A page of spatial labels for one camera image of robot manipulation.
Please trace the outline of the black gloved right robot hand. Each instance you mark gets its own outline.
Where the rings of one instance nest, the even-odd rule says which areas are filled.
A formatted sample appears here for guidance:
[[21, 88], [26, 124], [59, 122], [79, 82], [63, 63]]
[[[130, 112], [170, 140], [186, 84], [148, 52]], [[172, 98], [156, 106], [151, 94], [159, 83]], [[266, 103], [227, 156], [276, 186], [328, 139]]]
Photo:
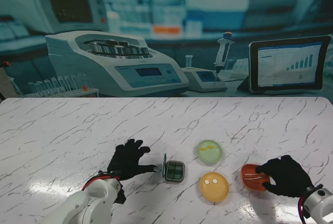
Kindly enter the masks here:
[[307, 188], [314, 186], [309, 175], [290, 155], [268, 160], [265, 164], [257, 166], [255, 171], [273, 178], [274, 185], [264, 182], [262, 186], [279, 196], [302, 197]]

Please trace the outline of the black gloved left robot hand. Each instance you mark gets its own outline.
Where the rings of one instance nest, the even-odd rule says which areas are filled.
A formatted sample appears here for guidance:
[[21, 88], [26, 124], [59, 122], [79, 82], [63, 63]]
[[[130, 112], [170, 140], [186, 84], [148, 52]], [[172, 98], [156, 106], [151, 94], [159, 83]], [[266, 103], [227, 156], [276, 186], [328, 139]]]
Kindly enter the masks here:
[[139, 160], [149, 152], [150, 147], [143, 146], [142, 140], [129, 139], [125, 144], [116, 146], [107, 173], [120, 180], [128, 180], [140, 174], [157, 172], [156, 165], [139, 165]]

